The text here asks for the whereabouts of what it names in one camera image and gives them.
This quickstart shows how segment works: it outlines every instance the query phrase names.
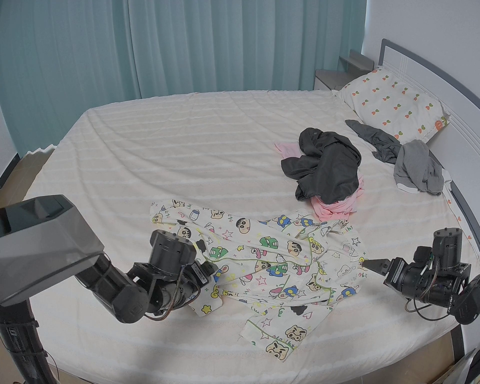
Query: pajamas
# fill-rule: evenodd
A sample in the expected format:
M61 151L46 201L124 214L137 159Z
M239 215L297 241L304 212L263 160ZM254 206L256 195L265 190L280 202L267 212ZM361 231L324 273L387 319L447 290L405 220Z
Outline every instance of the pajamas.
M366 277L366 250L346 220L318 223L298 211L257 221L175 199L152 203L150 217L219 268L193 310L209 314L221 295L244 303L254 314L240 335L280 361Z

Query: pillowcase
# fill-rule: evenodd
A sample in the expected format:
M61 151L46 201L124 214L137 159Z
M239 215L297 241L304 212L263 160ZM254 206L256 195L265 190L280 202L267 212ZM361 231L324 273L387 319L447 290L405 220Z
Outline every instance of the pillowcase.
M448 123L440 101L379 67L337 93L364 124L395 136L401 144L429 141Z

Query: curtain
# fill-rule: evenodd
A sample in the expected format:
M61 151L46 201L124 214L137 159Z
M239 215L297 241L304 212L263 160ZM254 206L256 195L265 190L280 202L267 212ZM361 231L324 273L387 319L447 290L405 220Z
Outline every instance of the curtain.
M361 50L366 0L0 0L0 105L22 156L87 109L189 92L311 90Z

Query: bed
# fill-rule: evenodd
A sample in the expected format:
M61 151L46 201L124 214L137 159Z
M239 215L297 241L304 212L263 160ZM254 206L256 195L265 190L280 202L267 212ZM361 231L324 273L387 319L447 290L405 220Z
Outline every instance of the bed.
M398 190L392 168L376 160L372 147L344 123L356 119L355 113L331 93L246 91L153 97L90 109L60 142L25 198L67 196L115 266L126 271L149 257L154 200L179 196L256 219L311 211L296 201L296 183L283 174L273 143L295 141L303 129L316 127L348 137L362 155L365 193L350 222L370 259L411 261L418 245L431 245L434 230L460 225L470 236L463 241L462 261L472 264L474 276L480 273L475 243L480 211L458 154L467 152L459 150L461 140L472 141L459 129L469 126L467 116L479 116L480 104L465 107L466 101L453 97L454 90L465 96L464 89L456 84L449 89L450 79L385 40L381 63L439 97L455 117L454 127L436 135L430 147L456 183L450 196ZM452 137L443 139L445 133ZM456 156L449 157L443 140L457 146ZM339 303L281 363L239 336L251 310L229 298L201 318L183 308L162 323L145 319L130 325L118 323L73 278L31 301L40 338L59 367L99 384L341 383L400 360L456 325L452 316L432 323L405 312L405 299L383 286L381 276L370 274L360 293ZM425 312L438 317L444 310Z

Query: nightstand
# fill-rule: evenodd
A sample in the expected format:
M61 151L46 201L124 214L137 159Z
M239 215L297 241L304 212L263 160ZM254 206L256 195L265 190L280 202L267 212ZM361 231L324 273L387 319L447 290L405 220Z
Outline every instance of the nightstand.
M346 65L347 71L329 71L324 69L317 69L315 71L315 84L313 89L320 90L340 90L345 84L348 84L353 79L365 75L373 70L373 60L361 53L350 50L348 57L340 56L341 62Z

